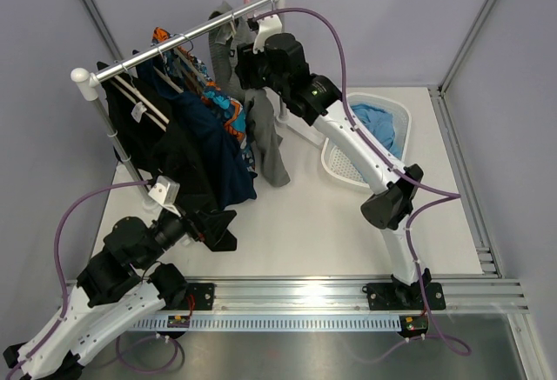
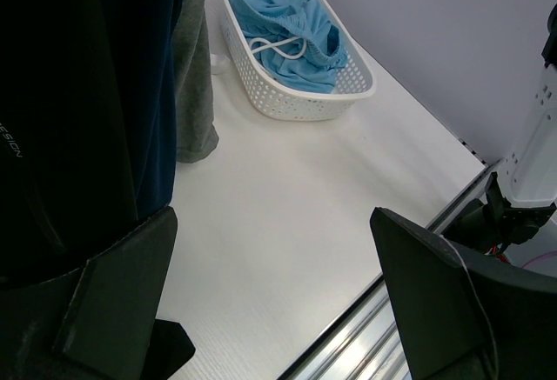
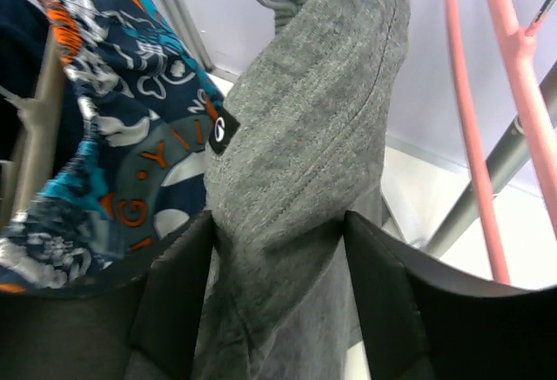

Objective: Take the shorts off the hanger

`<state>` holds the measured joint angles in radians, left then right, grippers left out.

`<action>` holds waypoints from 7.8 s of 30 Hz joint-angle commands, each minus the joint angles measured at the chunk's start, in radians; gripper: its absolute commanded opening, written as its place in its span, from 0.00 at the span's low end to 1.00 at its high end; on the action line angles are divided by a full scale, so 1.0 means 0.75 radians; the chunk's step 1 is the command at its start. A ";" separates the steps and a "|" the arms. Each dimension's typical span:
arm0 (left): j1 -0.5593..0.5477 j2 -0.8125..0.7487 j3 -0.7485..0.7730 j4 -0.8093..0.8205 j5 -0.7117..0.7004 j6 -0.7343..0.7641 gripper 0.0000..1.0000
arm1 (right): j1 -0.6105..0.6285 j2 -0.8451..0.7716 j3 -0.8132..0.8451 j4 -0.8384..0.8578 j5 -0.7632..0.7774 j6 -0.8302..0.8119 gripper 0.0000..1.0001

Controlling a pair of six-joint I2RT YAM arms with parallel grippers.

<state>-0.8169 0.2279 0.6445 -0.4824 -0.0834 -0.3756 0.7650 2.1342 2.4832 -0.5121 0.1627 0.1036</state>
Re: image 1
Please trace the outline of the grey knit shorts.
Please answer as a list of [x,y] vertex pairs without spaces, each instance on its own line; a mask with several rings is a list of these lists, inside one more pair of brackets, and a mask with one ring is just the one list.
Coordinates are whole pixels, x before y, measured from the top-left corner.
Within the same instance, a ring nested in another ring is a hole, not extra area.
[[279,188],[291,182],[291,178],[279,149],[282,137],[276,131],[274,107],[264,90],[243,90],[235,72],[239,47],[252,42],[248,23],[242,17],[217,27],[208,36],[216,83],[228,96],[242,103],[248,136],[260,155],[263,177],[271,186]]

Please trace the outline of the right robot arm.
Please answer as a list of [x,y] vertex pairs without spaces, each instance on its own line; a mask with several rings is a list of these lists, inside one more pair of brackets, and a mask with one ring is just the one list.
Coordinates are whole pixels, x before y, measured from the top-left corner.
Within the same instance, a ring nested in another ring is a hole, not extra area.
[[388,150],[372,141],[346,103],[341,90],[327,77],[310,71],[300,42],[290,33],[278,33],[261,47],[253,43],[237,49],[235,72],[245,90],[269,88],[286,108],[314,127],[347,156],[372,191],[360,210],[365,220],[380,231],[392,264],[390,283],[367,284],[363,291],[381,306],[423,310],[426,287],[431,281],[406,229],[413,199],[423,170],[388,159]]

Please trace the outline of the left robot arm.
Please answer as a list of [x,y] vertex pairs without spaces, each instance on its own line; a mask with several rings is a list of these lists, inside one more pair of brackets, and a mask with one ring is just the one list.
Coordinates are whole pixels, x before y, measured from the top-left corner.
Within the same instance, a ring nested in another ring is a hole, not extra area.
[[233,210],[178,216],[164,210],[146,225],[139,217],[117,221],[67,290],[63,305],[26,343],[3,352],[11,373],[25,379],[77,379],[108,343],[158,310],[208,309],[205,291],[189,284],[172,263],[159,258],[185,237],[210,250],[234,248],[228,230]]

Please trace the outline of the light blue shorts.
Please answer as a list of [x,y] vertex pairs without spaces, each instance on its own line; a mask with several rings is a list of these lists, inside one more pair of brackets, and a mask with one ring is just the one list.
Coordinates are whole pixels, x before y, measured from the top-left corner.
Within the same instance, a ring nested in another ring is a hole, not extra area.
[[395,142],[393,115],[386,110],[369,104],[357,103],[351,106],[352,111],[375,138],[393,156],[401,158],[400,147]]

